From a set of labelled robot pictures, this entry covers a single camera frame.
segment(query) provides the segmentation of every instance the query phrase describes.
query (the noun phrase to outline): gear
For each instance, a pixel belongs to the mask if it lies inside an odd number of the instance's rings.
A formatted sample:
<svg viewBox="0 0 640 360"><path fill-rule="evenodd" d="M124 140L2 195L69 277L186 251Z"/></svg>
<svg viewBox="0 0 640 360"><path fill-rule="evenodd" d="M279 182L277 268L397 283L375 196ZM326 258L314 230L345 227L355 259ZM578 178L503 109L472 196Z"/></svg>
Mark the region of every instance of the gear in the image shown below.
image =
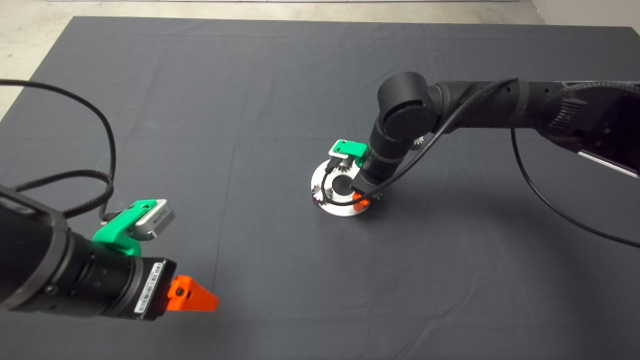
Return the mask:
<svg viewBox="0 0 640 360"><path fill-rule="evenodd" d="M413 141L413 146L411 146L411 150L418 150L422 147L422 143L424 142L424 136L420 136L419 138Z"/></svg>
<svg viewBox="0 0 640 360"><path fill-rule="evenodd" d="M353 160L351 159L344 159L340 162L340 165L338 165L338 171L339 172L347 172L351 169L351 166L353 164Z"/></svg>
<svg viewBox="0 0 640 360"><path fill-rule="evenodd" d="M332 197L333 196L333 189L329 188L325 190L327 196ZM322 196L322 191L320 191L320 186L319 185L315 185L314 188L311 190L311 195L313 196L314 202L320 204L320 205L324 205L326 204L326 201L324 200L324 197Z"/></svg>

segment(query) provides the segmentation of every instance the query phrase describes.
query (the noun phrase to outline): barcode label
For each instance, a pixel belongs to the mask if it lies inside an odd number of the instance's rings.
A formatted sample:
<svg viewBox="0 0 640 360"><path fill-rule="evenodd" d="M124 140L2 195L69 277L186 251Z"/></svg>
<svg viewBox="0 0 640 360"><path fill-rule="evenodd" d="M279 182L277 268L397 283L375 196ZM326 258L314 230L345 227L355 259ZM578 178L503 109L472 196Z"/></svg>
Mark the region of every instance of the barcode label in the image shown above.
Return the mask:
<svg viewBox="0 0 640 360"><path fill-rule="evenodd" d="M155 263L151 268L151 272L149 273L149 277L145 283L145 288L142 289L142 294L140 294L140 299L138 299L136 309L133 311L134 313L142 314L147 310L147 305L149 305L151 295L154 294L154 289L156 288L158 277L160 277L160 273L162 272L162 267L162 263Z"/></svg>

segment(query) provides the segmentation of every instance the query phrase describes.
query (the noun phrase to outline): green bracket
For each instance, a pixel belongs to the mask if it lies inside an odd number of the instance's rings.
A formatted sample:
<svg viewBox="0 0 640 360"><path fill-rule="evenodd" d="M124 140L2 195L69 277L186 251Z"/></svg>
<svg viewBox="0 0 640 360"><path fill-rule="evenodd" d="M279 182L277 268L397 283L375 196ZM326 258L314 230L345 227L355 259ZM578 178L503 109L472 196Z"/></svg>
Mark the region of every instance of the green bracket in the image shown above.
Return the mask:
<svg viewBox="0 0 640 360"><path fill-rule="evenodd" d="M367 152L367 144L361 142L352 142L349 140L338 140L332 148L333 152L345 154L354 157L354 161L358 167L362 167L364 154Z"/></svg>
<svg viewBox="0 0 640 360"><path fill-rule="evenodd" d="M93 235L92 241L131 256L140 256L140 243L127 236L127 230L156 205L155 200L138 200Z"/></svg>

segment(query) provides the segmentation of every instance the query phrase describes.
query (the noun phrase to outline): black hole in disc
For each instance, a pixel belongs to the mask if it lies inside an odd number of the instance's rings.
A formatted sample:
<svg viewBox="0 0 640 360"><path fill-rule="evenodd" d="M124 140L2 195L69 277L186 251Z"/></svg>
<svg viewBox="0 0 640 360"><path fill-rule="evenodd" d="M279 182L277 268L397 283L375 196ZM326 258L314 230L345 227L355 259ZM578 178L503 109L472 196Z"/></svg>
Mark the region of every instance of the black hole in disc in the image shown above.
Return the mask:
<svg viewBox="0 0 640 360"><path fill-rule="evenodd" d="M333 179L331 183L331 187L333 191L338 195L349 195L353 192L353 190L349 187L351 185L351 178L347 175L338 175Z"/></svg>

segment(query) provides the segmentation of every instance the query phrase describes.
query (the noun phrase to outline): black fabric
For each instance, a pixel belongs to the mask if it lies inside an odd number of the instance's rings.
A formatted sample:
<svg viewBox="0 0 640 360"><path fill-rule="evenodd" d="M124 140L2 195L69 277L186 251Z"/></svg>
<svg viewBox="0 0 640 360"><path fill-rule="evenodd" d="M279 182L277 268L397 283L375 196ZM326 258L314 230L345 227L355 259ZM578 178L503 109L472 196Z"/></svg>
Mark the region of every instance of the black fabric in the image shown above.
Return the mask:
<svg viewBox="0 0 640 360"><path fill-rule="evenodd" d="M94 102L118 146L109 211L167 198L143 244L220 297L156 322L0 314L7 359L640 358L640 252L547 209L506 130L458 130L366 214L310 198L337 138L366 141L387 77L640 80L630 28L75 18L33 76ZM554 202L638 239L638 182L519 135ZM98 119L25 90L0 122L0 182L108 166ZM57 208L102 191L29 192ZM90 237L95 213L73 219Z"/></svg>

